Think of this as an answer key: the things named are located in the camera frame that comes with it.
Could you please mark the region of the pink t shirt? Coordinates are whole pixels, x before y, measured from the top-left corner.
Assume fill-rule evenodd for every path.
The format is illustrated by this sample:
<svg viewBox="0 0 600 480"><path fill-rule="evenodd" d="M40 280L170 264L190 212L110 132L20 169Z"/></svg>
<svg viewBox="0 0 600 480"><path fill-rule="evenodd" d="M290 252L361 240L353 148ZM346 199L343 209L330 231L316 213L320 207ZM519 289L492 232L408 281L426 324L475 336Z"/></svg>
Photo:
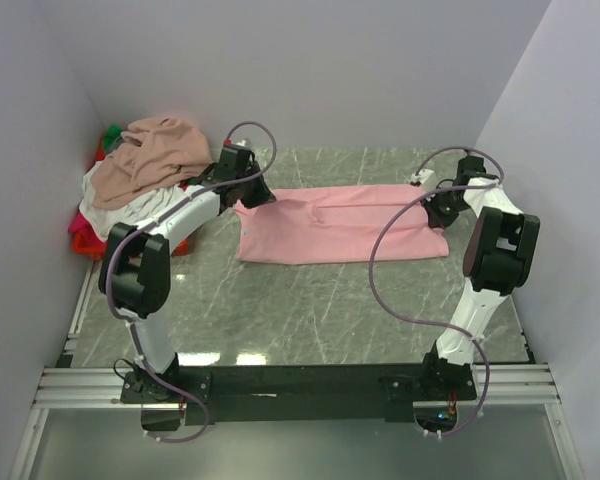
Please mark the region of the pink t shirt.
<svg viewBox="0 0 600 480"><path fill-rule="evenodd" d="M389 220L422 190L410 185L277 189L253 209L237 203L243 262L282 265L365 262Z"/></svg>

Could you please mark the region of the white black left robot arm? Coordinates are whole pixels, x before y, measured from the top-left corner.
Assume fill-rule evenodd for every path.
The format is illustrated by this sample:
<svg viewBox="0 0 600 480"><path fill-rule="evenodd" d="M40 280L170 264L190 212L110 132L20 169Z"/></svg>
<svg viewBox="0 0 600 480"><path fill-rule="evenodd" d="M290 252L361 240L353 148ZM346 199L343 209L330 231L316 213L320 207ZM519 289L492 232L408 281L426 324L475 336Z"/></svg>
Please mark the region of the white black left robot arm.
<svg viewBox="0 0 600 480"><path fill-rule="evenodd" d="M176 247L237 202L254 208L275 200L248 143L227 140L219 160L188 180L180 199L148 220L112 227L99 288L135 350L123 399L166 403L183 394L178 355L161 319Z"/></svg>

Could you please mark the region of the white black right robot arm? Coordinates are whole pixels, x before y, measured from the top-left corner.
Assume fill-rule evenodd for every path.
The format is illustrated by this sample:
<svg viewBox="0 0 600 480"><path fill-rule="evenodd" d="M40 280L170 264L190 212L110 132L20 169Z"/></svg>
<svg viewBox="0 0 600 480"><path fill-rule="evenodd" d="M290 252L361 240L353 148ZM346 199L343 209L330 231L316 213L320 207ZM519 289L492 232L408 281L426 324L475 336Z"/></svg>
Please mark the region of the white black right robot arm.
<svg viewBox="0 0 600 480"><path fill-rule="evenodd" d="M423 167L414 180L430 195L421 201L432 229L451 226L463 211L476 217L462 264L464 287L449 325L424 357L419 387L432 399L476 397L471 371L480 338L499 306L527 281L540 219L517 208L504 192L504 172L487 172L489 157L467 149L444 187Z"/></svg>

